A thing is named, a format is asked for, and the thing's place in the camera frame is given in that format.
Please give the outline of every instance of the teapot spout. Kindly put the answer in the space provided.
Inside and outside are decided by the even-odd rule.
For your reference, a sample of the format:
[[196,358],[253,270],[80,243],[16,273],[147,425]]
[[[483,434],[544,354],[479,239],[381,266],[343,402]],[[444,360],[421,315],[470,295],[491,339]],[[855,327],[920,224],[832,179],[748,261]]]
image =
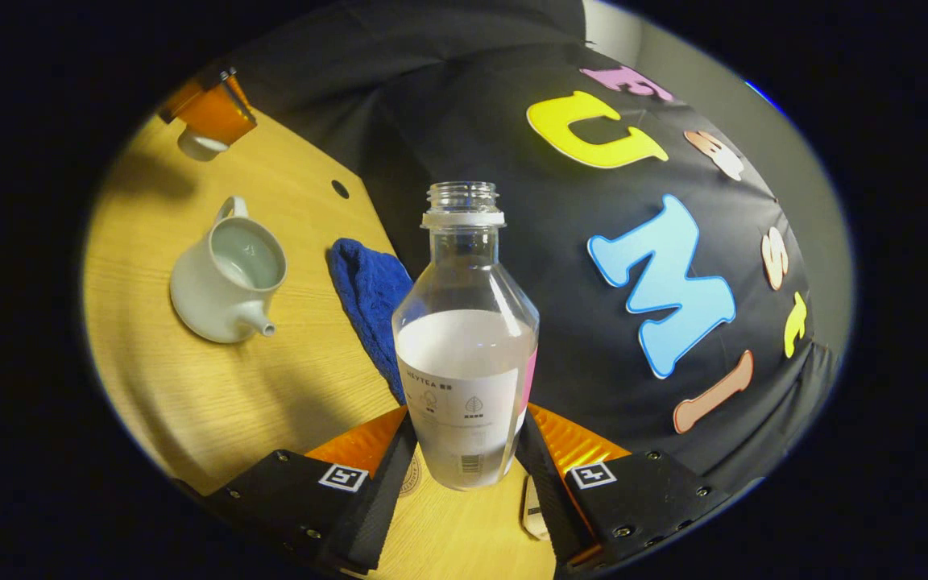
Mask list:
[[238,315],[239,322],[247,324],[253,328],[257,333],[261,333],[264,337],[271,337],[274,334],[274,323],[272,323],[265,315],[262,308],[243,308]]

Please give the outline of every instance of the clear plastic bottle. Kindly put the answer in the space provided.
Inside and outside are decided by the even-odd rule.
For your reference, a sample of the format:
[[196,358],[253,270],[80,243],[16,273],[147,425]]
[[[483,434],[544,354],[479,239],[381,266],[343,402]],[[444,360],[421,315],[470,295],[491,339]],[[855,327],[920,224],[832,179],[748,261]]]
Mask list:
[[432,261],[393,313],[403,390],[432,477],[467,491],[511,469],[537,356],[539,313],[499,261],[496,186],[428,191]]

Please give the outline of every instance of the black fabric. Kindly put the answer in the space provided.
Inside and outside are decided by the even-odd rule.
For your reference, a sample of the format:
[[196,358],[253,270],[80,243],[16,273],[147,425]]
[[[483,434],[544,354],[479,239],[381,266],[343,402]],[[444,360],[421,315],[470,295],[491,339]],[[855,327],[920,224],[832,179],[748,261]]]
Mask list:
[[[375,4],[343,3],[324,18],[292,23],[258,41],[235,63],[255,106],[362,177],[415,278],[429,260],[427,232],[419,228],[428,184],[494,181],[507,221],[501,261],[541,312],[531,401],[623,447],[664,451],[696,473],[711,474],[726,491],[738,491],[783,458],[835,377],[835,356],[811,342],[813,305],[796,238],[738,143],[678,100],[681,95],[663,102],[611,91],[578,72],[619,66],[560,26],[560,15],[581,14],[580,2],[541,4],[545,12],[538,15],[532,4],[518,4],[527,7],[522,10],[467,3],[448,15],[432,8],[392,21],[386,12],[365,19],[357,10]],[[460,32],[460,14],[474,18],[472,26],[513,32],[503,43],[490,43],[493,35],[467,43],[474,38]],[[304,37],[346,27],[369,34],[353,45],[357,55],[339,48],[298,60]],[[442,43],[443,36],[461,44]],[[452,51],[445,48],[450,45]],[[267,49],[265,59],[260,47]],[[308,80],[307,71],[314,74]],[[576,122],[578,136],[606,143],[627,134],[624,124],[633,125],[667,151],[668,161],[604,170],[554,150],[528,125],[526,110],[577,89],[618,110],[623,121]],[[685,130],[710,132],[731,147],[744,162],[743,180],[723,175],[686,142]],[[616,238],[654,218],[664,194],[677,196],[700,229],[690,276],[725,278],[736,298],[736,319],[707,334],[669,378],[657,379],[637,333],[644,320],[660,320],[668,311],[633,315],[625,309],[648,261],[632,269],[625,288],[614,288],[597,272],[586,241],[597,234]],[[780,291],[767,284],[760,255],[769,227],[784,235],[789,253]],[[787,359],[783,334],[795,291],[806,301],[809,320]],[[755,356],[747,390],[691,432],[675,433],[675,405],[724,377],[744,350]]]

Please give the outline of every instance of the barcode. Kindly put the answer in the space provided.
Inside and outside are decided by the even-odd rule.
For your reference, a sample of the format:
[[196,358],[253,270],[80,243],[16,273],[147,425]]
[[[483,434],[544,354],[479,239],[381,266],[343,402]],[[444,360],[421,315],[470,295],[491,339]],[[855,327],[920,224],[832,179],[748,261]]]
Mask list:
[[461,455],[461,473],[476,474],[482,470],[482,455]]

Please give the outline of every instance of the wooden surface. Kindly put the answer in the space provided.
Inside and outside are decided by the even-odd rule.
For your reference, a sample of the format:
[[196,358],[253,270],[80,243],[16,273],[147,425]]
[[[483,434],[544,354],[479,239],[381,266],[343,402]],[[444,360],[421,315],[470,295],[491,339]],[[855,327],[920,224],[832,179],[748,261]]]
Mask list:
[[[274,449],[304,453],[397,407],[325,263],[343,236],[393,252],[371,199],[349,169],[255,114],[259,127],[206,163],[178,150],[183,122],[147,120],[103,181],[85,245],[85,322],[108,399],[147,455],[204,495]],[[288,276],[270,309],[273,337],[217,345],[181,324],[168,284],[235,194],[279,239]],[[423,459],[420,470],[368,578],[553,576],[549,542],[520,527],[518,462],[472,492],[435,483]]]

